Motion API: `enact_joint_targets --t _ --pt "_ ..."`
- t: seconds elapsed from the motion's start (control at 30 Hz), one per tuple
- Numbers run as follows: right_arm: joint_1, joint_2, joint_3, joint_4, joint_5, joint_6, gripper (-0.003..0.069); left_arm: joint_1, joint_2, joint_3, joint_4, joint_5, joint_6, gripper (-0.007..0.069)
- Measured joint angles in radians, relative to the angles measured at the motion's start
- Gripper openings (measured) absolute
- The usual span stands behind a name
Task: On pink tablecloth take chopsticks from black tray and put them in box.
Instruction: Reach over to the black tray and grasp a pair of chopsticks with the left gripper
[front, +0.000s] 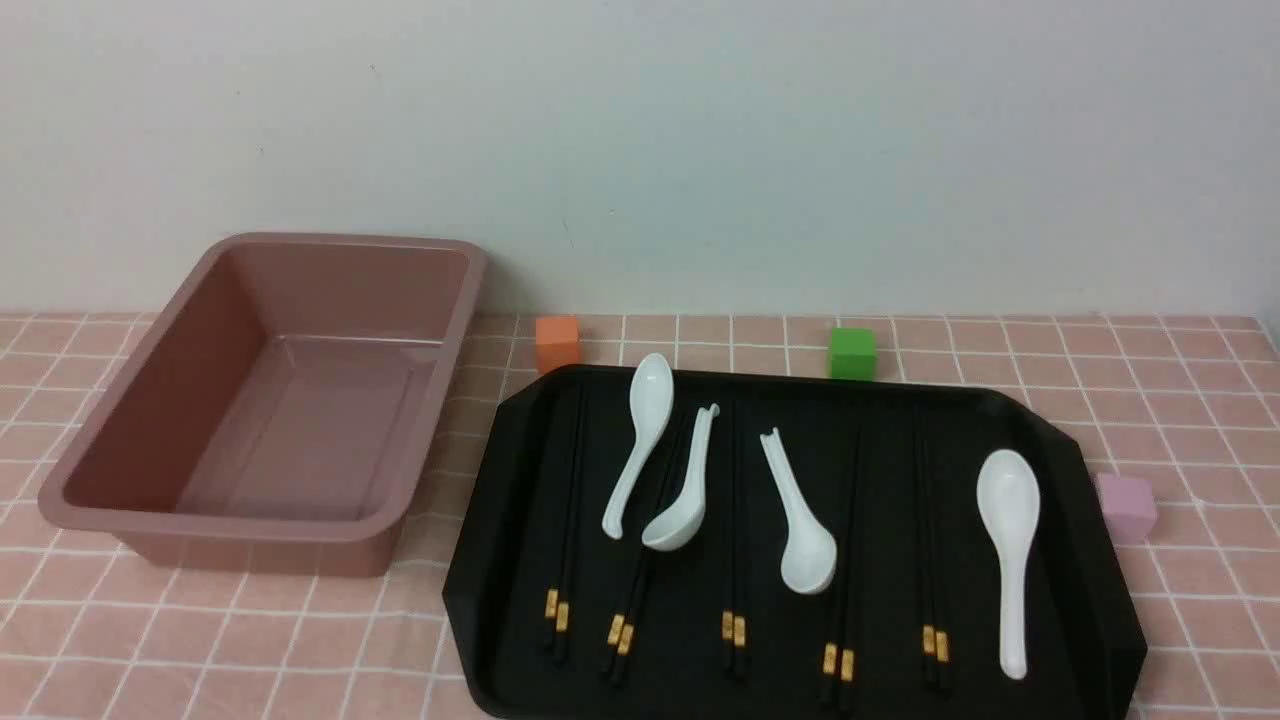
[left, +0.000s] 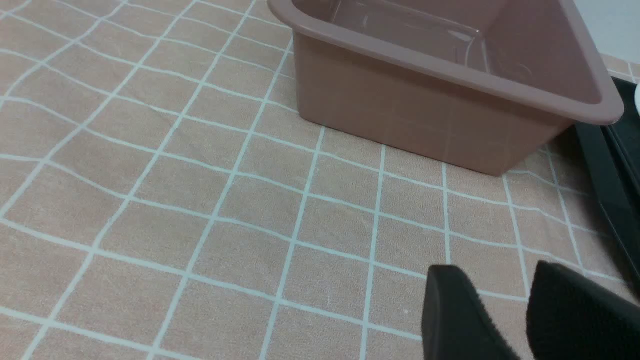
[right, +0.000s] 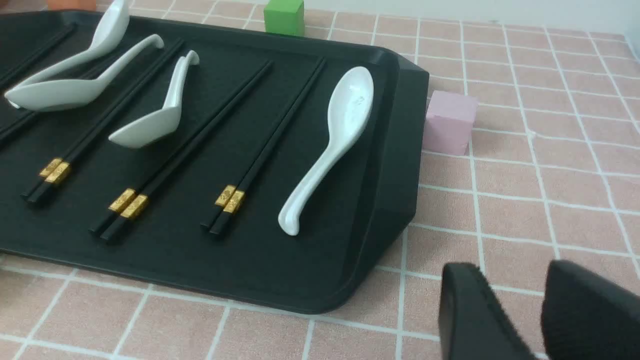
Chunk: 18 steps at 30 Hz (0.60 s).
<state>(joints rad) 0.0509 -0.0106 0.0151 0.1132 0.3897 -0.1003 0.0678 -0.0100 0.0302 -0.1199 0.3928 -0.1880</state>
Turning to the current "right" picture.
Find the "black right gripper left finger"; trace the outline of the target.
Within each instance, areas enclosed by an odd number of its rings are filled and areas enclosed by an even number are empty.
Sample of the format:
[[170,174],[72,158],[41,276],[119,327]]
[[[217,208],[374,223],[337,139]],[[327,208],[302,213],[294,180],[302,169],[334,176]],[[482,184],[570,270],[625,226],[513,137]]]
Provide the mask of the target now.
[[442,269],[438,313],[444,360],[535,360],[494,294],[472,263]]

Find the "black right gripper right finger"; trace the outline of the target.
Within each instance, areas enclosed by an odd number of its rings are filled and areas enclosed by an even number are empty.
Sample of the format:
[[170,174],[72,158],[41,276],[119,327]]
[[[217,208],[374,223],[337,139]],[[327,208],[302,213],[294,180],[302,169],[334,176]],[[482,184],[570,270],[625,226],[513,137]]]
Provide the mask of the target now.
[[569,260],[553,260],[541,311],[551,360],[637,360],[640,298]]

